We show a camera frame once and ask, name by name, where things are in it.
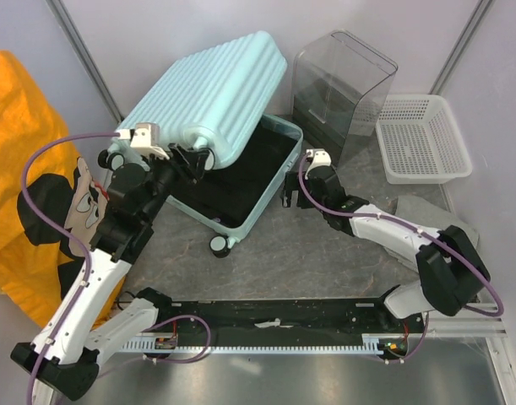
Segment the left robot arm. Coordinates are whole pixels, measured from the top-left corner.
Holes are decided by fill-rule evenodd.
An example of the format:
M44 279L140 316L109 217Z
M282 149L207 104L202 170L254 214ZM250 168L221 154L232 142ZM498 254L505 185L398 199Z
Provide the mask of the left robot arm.
M85 244L69 231L59 226L54 220L48 218L33 202L27 189L27 178L31 166L35 160L47 150L59 144L70 142L84 137L67 137L50 142L35 151L27 160L20 177L20 185L25 202L30 209L46 224L54 230L67 236L70 240L76 240L79 248L84 253L84 265L79 271L79 276L74 280L71 289L58 307L48 325L37 335L32 343L25 345L32 351L33 365L30 370L30 379L27 386L26 404L34 404L34 387L37 377L40 376L41 366L45 370L48 365L62 366L66 363L77 364L84 352L90 329L92 328L100 310L106 303L112 290L117 286L122 276L126 275L131 265L124 261L113 262L111 256L103 251L92 252ZM100 265L100 272L93 274L95 265ZM190 364L201 360L209 350L211 343L211 330L209 325L199 316L181 315L172 317L169 307L160 303L149 305L144 311L144 327L155 332L163 332L170 325L183 319L194 319L200 322L206 331L206 342L202 350L189 359L167 359L174 364Z

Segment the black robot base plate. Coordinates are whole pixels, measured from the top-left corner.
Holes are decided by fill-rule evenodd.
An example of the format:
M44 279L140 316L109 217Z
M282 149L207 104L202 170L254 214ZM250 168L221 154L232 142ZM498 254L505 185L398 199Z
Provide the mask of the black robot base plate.
M379 298L299 299L299 300L216 300L179 301L161 298L156 325L181 315L199 316L209 325L212 338L221 341L275 343L349 343L356 336L386 335L406 350L409 336L424 330L422 314L397 319L389 314ZM174 338L193 338L206 342L204 326L194 319L183 319L153 329L171 332Z

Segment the clear smoky plastic container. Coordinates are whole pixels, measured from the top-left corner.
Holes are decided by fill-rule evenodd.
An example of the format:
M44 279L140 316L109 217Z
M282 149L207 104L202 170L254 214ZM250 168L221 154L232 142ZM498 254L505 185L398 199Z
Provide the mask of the clear smoky plastic container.
M293 67L292 120L341 166L367 147L398 65L346 30L303 47Z

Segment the light blue hard suitcase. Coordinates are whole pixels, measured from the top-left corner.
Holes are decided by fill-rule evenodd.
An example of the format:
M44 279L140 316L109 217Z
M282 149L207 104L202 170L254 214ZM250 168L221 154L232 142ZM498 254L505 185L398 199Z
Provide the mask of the light blue hard suitcase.
M153 233L153 223L165 203L214 231L209 248L227 256L244 240L282 186L301 152L301 129L266 113L287 62L273 37L264 31L193 53L174 62L117 128L110 146L98 157L111 171L105 217L91 241L114 260L135 262ZM160 146L208 148L214 153L212 170L236 162L258 126L296 140L296 146L247 220L230 229L178 202L171 194L185 181L170 160L144 158L121 140L117 131L141 122L160 127Z

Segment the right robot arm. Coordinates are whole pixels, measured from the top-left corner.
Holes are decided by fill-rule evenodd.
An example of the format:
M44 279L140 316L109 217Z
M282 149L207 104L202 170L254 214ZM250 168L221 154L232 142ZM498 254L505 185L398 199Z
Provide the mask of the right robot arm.
M308 174L286 174L282 203L292 194L296 206L315 208L328 225L349 236L369 240L416 266L418 281L391 288L374 311L376 326L393 332L405 318L423 311L455 316L486 287L491 277L468 235L459 227L435 229L385 213L367 200L348 195L330 166Z

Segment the white perforated plastic basket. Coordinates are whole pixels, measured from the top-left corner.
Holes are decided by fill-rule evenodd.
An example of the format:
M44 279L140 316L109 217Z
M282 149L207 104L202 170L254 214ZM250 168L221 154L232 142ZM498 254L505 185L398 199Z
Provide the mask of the white perforated plastic basket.
M442 185L472 173L463 137L442 96L388 96L376 123L376 134L391 184Z

